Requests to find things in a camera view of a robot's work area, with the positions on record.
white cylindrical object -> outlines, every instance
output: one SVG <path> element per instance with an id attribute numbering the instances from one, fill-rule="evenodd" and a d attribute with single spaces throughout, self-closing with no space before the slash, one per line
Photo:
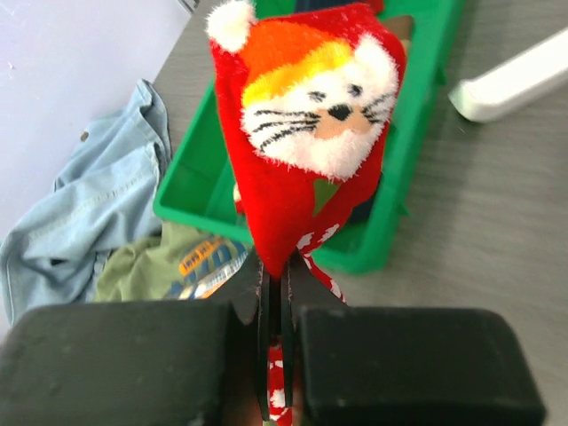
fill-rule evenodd
<path id="1" fill-rule="evenodd" d="M 568 82 L 568 28 L 449 94 L 458 112 L 473 122 L 490 122 Z"/>

cat eye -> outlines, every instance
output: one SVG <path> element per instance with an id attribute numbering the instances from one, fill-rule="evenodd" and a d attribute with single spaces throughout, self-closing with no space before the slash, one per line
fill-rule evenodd
<path id="1" fill-rule="evenodd" d="M 326 98 L 326 94 L 322 91 L 311 91 L 308 93 L 308 95 L 314 102 L 321 102 Z"/>
<path id="2" fill-rule="evenodd" d="M 351 86 L 349 86 L 349 90 L 347 91 L 350 95 L 356 98 L 357 96 L 361 95 L 363 88 L 361 86 L 358 86 L 357 84 L 352 84 Z"/>

green tray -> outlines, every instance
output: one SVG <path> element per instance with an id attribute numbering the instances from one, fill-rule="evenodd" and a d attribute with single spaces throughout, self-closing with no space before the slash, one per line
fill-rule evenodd
<path id="1" fill-rule="evenodd" d="M 410 14 L 414 34 L 405 81 L 387 138 L 383 178 L 366 223 L 346 225 L 314 253 L 318 265 L 358 273 L 382 269 L 388 259 L 398 218 L 422 139 L 458 27 L 464 0 L 386 0 L 380 19 Z M 292 13 L 294 1 L 257 0 L 259 18 Z M 154 201 L 166 220 L 251 242 L 249 229 L 233 205 L 234 176 L 217 117 L 213 82 L 209 85 Z"/>

gray wooden floor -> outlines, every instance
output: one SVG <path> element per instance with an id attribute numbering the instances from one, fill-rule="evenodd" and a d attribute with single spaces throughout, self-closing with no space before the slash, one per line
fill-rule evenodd
<path id="1" fill-rule="evenodd" d="M 203 17 L 214 3 L 203 0 L 155 82 L 174 144 L 212 76 Z M 467 2 L 450 84 L 408 194 L 412 216 L 400 224 L 389 265 L 336 277 L 351 304 L 502 314 L 525 348 L 549 426 L 568 424 L 568 87 L 485 125 L 463 121 L 446 94 L 566 25 L 566 0 Z"/>

pile of clothing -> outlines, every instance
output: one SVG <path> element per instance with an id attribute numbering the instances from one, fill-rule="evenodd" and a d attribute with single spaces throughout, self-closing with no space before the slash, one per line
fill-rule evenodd
<path id="1" fill-rule="evenodd" d="M 172 152 L 150 83 L 138 82 L 125 108 L 77 142 L 53 192 L 0 245 L 11 325 L 50 304 L 205 297 L 238 270 L 249 248 L 153 213 Z"/>

